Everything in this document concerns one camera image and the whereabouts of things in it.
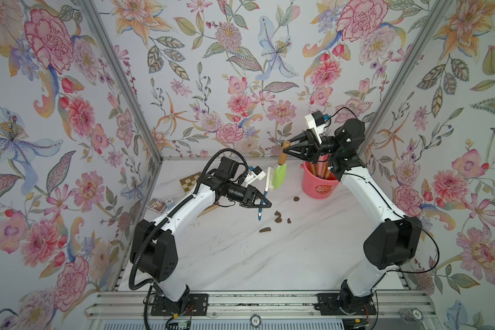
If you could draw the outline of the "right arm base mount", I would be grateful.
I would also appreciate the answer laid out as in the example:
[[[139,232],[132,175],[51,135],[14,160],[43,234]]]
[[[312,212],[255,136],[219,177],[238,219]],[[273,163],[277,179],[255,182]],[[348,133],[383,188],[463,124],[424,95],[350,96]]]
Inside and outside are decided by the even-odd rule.
[[[349,291],[320,293],[316,295],[314,309],[322,316],[375,316],[373,296],[355,297]]]

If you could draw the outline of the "green trowel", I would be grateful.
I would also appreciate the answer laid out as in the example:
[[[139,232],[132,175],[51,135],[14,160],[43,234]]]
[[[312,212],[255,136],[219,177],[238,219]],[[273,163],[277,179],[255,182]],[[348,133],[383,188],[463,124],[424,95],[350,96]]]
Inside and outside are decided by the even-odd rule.
[[[274,170],[274,176],[272,180],[273,189],[279,189],[285,180],[285,176],[287,173],[287,165],[286,165],[287,154],[285,153],[285,149],[290,147],[290,145],[291,142],[289,141],[284,141],[282,145],[281,153],[279,155],[278,165]]]

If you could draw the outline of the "pink plastic bucket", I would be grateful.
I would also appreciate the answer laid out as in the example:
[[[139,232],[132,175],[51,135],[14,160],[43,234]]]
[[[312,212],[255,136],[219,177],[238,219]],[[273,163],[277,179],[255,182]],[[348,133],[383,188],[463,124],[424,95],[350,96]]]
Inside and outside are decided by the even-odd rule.
[[[340,184],[333,174],[328,179],[315,176],[308,162],[303,162],[301,169],[303,170],[302,191],[310,198],[327,199]]]

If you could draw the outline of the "white blue cleaning brush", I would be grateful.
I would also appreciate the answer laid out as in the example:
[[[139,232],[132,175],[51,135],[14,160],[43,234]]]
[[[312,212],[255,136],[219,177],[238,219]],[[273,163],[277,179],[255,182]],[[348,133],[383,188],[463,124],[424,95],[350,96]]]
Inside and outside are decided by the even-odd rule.
[[[265,190],[263,193],[264,197],[268,194],[269,191],[273,190],[273,185],[272,185],[273,184],[273,178],[274,178],[274,169],[272,167],[269,167],[268,171],[267,171],[267,175],[266,175]],[[263,209],[262,209],[262,207],[260,207],[258,209],[258,220],[259,221],[261,221],[262,212],[263,212]]]

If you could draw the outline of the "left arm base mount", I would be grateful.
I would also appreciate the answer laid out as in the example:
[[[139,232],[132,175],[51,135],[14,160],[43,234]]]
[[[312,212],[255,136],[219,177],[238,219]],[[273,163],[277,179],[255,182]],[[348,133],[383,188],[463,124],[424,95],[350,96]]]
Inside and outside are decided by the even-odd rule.
[[[185,313],[185,315],[188,316],[206,316],[208,300],[208,294],[185,293],[177,302],[155,294],[152,303],[150,304],[150,315],[170,317],[176,314],[181,316]]]

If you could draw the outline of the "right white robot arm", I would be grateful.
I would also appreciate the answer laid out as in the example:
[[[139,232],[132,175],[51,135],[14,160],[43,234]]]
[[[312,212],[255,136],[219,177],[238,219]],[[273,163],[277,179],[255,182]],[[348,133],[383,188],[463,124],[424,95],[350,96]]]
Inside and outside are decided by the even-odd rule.
[[[340,291],[352,298],[368,298],[387,272],[396,271],[417,251],[422,223],[405,214],[381,191],[357,154],[364,142],[365,124],[351,118],[325,135],[329,117],[320,112],[305,117],[307,128],[290,139],[284,154],[315,164],[325,157],[332,174],[360,202],[373,229],[363,243],[365,260],[346,279]]]

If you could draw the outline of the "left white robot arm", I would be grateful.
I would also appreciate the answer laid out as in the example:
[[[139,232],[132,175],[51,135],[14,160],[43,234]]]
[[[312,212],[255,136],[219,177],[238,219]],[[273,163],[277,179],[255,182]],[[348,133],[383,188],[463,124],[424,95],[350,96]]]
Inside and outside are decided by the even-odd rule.
[[[129,289],[136,291],[148,285],[171,302],[184,300],[190,288],[177,275],[176,236],[221,198],[246,209],[270,208],[272,204],[267,195],[273,181],[271,169],[249,166],[245,158],[236,161],[215,154],[194,187],[169,212],[153,221],[142,220],[137,224],[129,256],[132,264]]]

